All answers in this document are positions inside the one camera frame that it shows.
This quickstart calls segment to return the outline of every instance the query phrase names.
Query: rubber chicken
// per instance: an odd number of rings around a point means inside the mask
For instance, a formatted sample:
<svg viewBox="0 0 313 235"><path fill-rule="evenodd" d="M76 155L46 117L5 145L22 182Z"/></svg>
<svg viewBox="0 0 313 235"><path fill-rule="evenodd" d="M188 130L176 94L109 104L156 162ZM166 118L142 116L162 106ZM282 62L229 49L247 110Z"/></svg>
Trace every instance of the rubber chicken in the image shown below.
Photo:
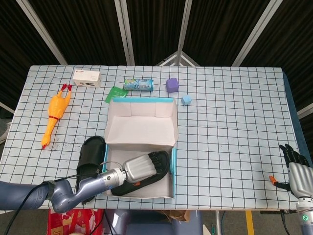
<svg viewBox="0 0 313 235"><path fill-rule="evenodd" d="M61 96L62 91L67 87L68 94L65 98ZM49 145L50 143L50 137L51 133L53 131L53 128L57 121L63 116L63 113L65 109L67 108L70 100L70 94L72 90L72 85L67 85L66 83L63 84L61 90L58 92L57 95L52 97L49 108L48 108L48 114L49 114L49 121L47 125L47 129L45 131L44 137L41 140L41 144L43 146L43 149Z"/></svg>

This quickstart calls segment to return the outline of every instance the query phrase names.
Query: soda can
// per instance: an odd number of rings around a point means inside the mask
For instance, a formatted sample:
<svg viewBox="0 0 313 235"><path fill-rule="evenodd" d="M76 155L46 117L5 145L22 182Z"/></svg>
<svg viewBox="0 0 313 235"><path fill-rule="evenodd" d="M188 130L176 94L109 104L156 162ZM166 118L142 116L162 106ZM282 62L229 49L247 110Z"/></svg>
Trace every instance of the soda can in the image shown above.
<svg viewBox="0 0 313 235"><path fill-rule="evenodd" d="M153 91L152 79L128 79L124 80L123 88L128 91Z"/></svg>

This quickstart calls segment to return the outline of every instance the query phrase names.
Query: black cable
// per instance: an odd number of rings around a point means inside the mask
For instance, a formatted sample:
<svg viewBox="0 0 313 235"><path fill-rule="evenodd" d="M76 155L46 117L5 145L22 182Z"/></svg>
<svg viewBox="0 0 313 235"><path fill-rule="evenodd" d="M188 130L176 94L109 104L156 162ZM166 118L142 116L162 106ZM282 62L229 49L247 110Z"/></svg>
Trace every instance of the black cable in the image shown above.
<svg viewBox="0 0 313 235"><path fill-rule="evenodd" d="M106 213L106 210L104 210L104 216L106 217L108 226L109 226L110 231L111 231L111 235L113 235L112 228L111 228L111 223L110 223L110 221L109 221L109 218L108 218L108 215L107 215L107 213Z"/></svg>
<svg viewBox="0 0 313 235"><path fill-rule="evenodd" d="M287 226L286 226L286 221L285 221L285 214L282 212L281 214L281 217L282 217L282 222L283 222L283 225L284 225L284 228L285 228L285 231L288 235L290 235L288 229L287 229Z"/></svg>
<svg viewBox="0 0 313 235"><path fill-rule="evenodd" d="M221 219L221 235L223 235L223 220L225 217L225 213L226 213L226 211L223 212L222 219Z"/></svg>
<svg viewBox="0 0 313 235"><path fill-rule="evenodd" d="M92 235L92 234L97 230L97 228L98 228L98 227L100 226L100 224L102 223L103 217L104 217L104 210L103 210L103 213L102 213L102 217L101 217L100 222L97 224L96 227L94 227L94 229L91 231L91 233L90 233L89 235Z"/></svg>
<svg viewBox="0 0 313 235"><path fill-rule="evenodd" d="M55 182L58 182L58 181L61 181L61 180L66 180L68 178L72 178L72 177L76 177L76 176L79 176L79 175L71 175L71 176L67 176L67 177L64 177L64 178L60 178L60 179L57 179L55 180ZM19 212L21 211L21 209L23 208L24 204L26 203L26 201L28 200L28 198L30 197L30 195L33 193L33 191L35 191L36 189L46 185L47 182L42 182L40 185L37 185L35 186L34 188L31 189L31 191L29 191L28 195L24 198L24 200L22 201L20 207L15 211L13 217L11 218L8 226L6 227L5 229L5 232L4 232L4 235L8 235L9 233L9 230L14 222L14 220L16 219L16 217L18 216Z"/></svg>

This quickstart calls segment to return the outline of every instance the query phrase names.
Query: black curtain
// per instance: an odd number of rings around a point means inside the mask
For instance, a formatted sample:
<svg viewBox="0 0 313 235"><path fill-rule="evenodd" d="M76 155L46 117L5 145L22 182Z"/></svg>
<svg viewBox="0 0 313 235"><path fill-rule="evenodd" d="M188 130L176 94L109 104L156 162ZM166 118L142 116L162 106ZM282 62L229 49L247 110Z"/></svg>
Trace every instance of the black curtain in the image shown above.
<svg viewBox="0 0 313 235"><path fill-rule="evenodd" d="M300 123L313 161L313 114L300 119Z"/></svg>
<svg viewBox="0 0 313 235"><path fill-rule="evenodd" d="M30 0L69 64L126 65L114 0Z"/></svg>
<svg viewBox="0 0 313 235"><path fill-rule="evenodd" d="M127 0L136 65L156 65L178 49L185 0Z"/></svg>
<svg viewBox="0 0 313 235"><path fill-rule="evenodd" d="M59 64L15 0L0 7L0 102L15 109L32 65Z"/></svg>
<svg viewBox="0 0 313 235"><path fill-rule="evenodd" d="M183 51L201 66L231 66L269 0L193 0Z"/></svg>
<svg viewBox="0 0 313 235"><path fill-rule="evenodd" d="M283 1L241 66L282 67L297 110L313 103L313 2Z"/></svg>

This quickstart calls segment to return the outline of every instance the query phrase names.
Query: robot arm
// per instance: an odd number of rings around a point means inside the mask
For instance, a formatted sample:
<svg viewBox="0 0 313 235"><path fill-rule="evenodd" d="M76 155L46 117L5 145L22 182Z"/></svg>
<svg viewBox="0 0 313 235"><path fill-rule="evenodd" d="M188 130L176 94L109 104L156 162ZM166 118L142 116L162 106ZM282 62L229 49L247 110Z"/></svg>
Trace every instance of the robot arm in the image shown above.
<svg viewBox="0 0 313 235"><path fill-rule="evenodd" d="M23 209L37 209L46 199L49 199L55 212L64 213L92 196L122 185L125 180L125 171L114 168L99 174L96 178L82 180L76 193L73 193L68 180L50 182L33 191ZM0 181L0 191L5 192L0 193L0 210L17 210L35 186Z"/></svg>
<svg viewBox="0 0 313 235"><path fill-rule="evenodd" d="M56 180L36 185L11 184L0 181L0 210L17 210L26 196L31 192L23 205L23 209L37 209L45 200L50 200L57 213L73 209L80 202L97 194L120 186L124 181L135 183L159 173L160 159L158 153L144 154L127 160L122 169L114 168L98 174L95 178L87 178L79 183L79 190L73 193L68 180Z"/></svg>
<svg viewBox="0 0 313 235"><path fill-rule="evenodd" d="M303 235L313 235L313 168L306 158L295 152L289 145L280 145L288 168L289 183L277 182L270 177L271 182L278 188L283 188L298 198L297 212Z"/></svg>

